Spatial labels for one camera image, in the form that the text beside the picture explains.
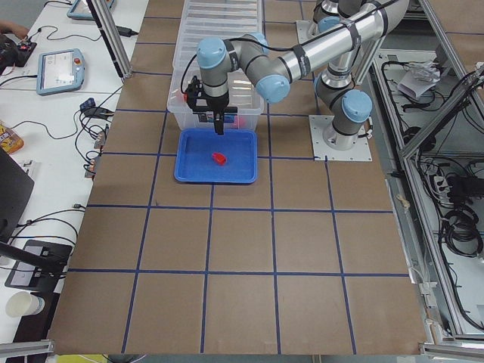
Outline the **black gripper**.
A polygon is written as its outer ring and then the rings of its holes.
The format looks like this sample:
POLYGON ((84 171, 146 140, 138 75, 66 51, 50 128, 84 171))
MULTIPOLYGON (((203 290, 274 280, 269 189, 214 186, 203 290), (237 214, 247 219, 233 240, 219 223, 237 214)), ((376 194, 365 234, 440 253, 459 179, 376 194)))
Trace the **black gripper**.
POLYGON ((226 108, 229 103, 227 88, 222 90, 220 95, 208 95, 201 80, 193 76, 185 89, 185 102, 194 113, 213 112, 215 132, 217 135, 224 134, 224 113, 227 113, 226 108))

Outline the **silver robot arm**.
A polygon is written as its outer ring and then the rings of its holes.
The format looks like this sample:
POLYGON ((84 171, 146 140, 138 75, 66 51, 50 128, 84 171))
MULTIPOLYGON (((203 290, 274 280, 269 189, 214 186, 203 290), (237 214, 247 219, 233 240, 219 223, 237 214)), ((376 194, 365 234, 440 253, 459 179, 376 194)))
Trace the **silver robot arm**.
POLYGON ((342 19, 359 12, 363 1, 359 0, 322 0, 317 1, 313 10, 312 34, 318 35, 342 19))
POLYGON ((351 88, 352 67, 362 44, 383 38, 401 22, 408 2, 341 1, 339 17, 330 27, 324 25, 322 5, 317 3, 313 17, 319 33, 282 48, 274 59, 268 57, 271 47, 261 33, 203 39, 193 57, 200 75, 181 86, 187 105, 194 113, 213 113, 214 129, 221 135, 225 115, 237 111, 229 104, 229 73, 242 70, 258 94, 275 104, 288 96, 292 82, 321 68, 315 93, 334 115, 323 131, 324 142, 334 150, 350 150, 373 107, 365 92, 351 88))

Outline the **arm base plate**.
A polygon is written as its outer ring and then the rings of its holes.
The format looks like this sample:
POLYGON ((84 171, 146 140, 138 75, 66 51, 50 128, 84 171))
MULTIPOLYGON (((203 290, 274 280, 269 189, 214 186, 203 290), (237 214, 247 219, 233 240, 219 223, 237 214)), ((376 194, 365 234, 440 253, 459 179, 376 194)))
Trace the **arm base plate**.
POLYGON ((325 17, 317 22, 300 21, 296 23, 298 42, 291 48, 294 51, 326 50, 338 43, 338 36, 346 29, 339 17, 325 17))
POLYGON ((364 124, 356 135, 342 135, 333 125, 332 115, 310 115, 309 129, 315 161, 371 162, 371 129, 364 124))

